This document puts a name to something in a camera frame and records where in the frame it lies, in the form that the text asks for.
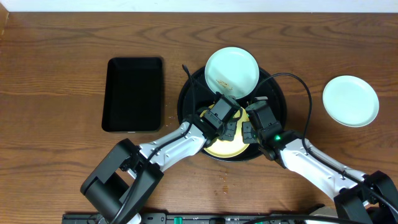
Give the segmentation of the yellow plate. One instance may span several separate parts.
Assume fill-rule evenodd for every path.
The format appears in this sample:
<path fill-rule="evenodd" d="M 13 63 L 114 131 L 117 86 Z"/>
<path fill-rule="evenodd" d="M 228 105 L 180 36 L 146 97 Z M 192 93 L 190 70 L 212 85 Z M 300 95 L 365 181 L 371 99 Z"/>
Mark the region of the yellow plate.
<path fill-rule="evenodd" d="M 238 118 L 241 121 L 238 125 L 234 140 L 221 141 L 218 138 L 210 146 L 204 148 L 206 153 L 216 158 L 226 159 L 242 154 L 249 147 L 249 144 L 245 144 L 243 142 L 243 123 L 249 121 L 248 115 L 244 108 L 240 108 L 233 118 Z"/>

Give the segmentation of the light blue plate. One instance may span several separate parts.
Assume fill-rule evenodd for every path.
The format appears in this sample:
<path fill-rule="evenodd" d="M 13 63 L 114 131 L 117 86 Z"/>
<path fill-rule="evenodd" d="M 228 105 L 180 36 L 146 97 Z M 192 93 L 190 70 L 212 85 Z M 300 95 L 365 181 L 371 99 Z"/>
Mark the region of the light blue plate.
<path fill-rule="evenodd" d="M 379 99 L 372 86 L 351 75 L 330 80 L 323 90 L 322 101 L 332 119 L 352 128 L 369 125 L 379 112 Z"/>
<path fill-rule="evenodd" d="M 214 93 L 231 95 L 236 99 L 244 98 L 255 89 L 259 81 L 259 66 L 248 51 L 225 47 L 208 59 L 205 81 Z"/>

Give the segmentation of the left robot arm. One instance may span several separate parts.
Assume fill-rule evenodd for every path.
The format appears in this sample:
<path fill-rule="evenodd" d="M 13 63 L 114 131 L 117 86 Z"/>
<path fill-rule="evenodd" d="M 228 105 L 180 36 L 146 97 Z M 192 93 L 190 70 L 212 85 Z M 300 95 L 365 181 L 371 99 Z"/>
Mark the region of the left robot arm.
<path fill-rule="evenodd" d="M 218 94 L 211 109 L 189 115 L 160 139 L 137 146 L 123 139 L 82 183 L 80 192 L 106 222 L 139 223 L 139 210 L 165 170 L 220 137 L 240 108 L 234 98 Z"/>

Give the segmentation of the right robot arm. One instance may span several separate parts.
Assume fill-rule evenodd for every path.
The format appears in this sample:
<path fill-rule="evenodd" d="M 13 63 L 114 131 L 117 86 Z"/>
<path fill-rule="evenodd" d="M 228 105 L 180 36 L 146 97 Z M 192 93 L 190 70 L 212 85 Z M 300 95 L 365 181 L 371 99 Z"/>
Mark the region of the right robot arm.
<path fill-rule="evenodd" d="M 294 130 L 283 130 L 266 101 L 246 108 L 244 142 L 257 143 L 265 157 L 306 178 L 335 203 L 339 219 L 356 223 L 397 223 L 397 188 L 381 171 L 352 169 L 318 150 Z"/>

